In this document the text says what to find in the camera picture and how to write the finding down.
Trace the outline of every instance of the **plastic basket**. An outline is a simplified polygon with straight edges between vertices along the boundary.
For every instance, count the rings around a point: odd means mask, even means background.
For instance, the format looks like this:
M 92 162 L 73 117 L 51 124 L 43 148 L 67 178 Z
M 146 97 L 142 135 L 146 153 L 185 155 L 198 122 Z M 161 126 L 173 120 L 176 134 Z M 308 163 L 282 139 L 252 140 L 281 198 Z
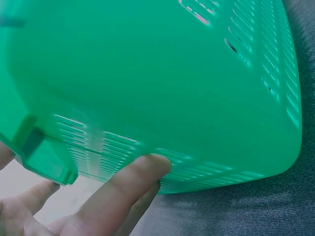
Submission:
M 53 181 L 173 164 L 161 193 L 269 177 L 302 134 L 281 0 L 4 1 L 0 140 Z

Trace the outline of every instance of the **green plastic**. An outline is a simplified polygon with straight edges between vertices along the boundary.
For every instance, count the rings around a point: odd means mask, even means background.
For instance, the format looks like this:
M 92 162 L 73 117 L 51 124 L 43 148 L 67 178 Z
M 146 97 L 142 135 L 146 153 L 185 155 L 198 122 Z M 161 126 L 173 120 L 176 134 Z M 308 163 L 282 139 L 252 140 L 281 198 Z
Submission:
M 173 164 L 160 192 L 179 193 L 273 176 L 299 154 L 281 0 L 7 0 L 1 10 L 0 139 L 37 174 L 107 181 L 157 153 Z

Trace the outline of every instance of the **plastic container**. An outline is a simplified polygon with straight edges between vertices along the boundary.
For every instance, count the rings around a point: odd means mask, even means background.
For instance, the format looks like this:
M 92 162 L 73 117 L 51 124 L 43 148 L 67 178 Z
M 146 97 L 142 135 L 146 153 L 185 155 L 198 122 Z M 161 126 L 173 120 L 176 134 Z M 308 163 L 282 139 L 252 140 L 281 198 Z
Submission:
M 4 1 L 0 140 L 53 181 L 158 153 L 161 193 L 273 176 L 302 134 L 281 0 Z

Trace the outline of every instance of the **ventilation slot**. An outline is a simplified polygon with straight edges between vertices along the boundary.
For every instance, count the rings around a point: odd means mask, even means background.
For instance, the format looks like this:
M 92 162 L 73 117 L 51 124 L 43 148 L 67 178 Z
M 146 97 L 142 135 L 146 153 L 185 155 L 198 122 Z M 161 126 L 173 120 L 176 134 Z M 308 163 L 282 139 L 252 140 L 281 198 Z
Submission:
M 239 22 L 237 19 L 235 18 L 231 18 L 232 22 L 234 23 L 235 26 L 237 26 L 240 31 L 243 32 L 243 34 L 250 40 L 252 41 L 252 35 L 251 33 L 246 29 L 246 27 L 244 26 L 244 24 L 242 24 L 241 22 Z
M 229 46 L 230 49 L 233 50 L 233 52 L 235 52 L 237 54 L 237 56 L 246 64 L 246 65 L 250 65 L 249 60 L 247 60 L 243 54 L 237 50 L 227 39 L 225 39 L 226 44 Z
M 279 80 L 276 78 L 276 76 L 271 72 L 271 70 L 266 66 L 266 65 L 262 65 L 262 67 L 264 68 L 266 74 L 272 79 L 272 81 L 278 86 L 279 85 Z
M 205 0 L 178 0 L 179 4 L 196 17 L 200 22 L 209 26 L 210 17 L 214 15 L 214 10 L 209 1 Z
M 248 52 L 252 52 L 251 47 L 249 46 L 249 44 L 247 42 L 245 42 L 244 40 L 244 36 L 242 35 L 241 31 L 236 30 L 236 29 L 232 29 L 231 27 L 228 28 L 229 31 L 231 32 L 231 34 L 241 42 L 241 44 L 247 49 Z
M 277 92 L 274 91 L 273 88 L 271 88 L 271 85 L 269 82 L 266 81 L 266 79 L 262 78 L 262 81 L 265 85 L 265 87 L 268 89 L 268 91 L 272 94 L 272 96 L 278 101 L 279 100 L 279 95 Z

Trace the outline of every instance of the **green plastic basket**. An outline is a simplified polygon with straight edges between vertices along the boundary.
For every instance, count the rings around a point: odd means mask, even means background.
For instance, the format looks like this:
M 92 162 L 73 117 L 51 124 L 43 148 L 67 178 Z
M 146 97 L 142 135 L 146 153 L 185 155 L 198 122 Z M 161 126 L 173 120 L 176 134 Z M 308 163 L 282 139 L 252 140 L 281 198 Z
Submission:
M 281 0 L 2 1 L 0 140 L 61 184 L 136 157 L 173 164 L 161 193 L 276 175 L 301 146 Z

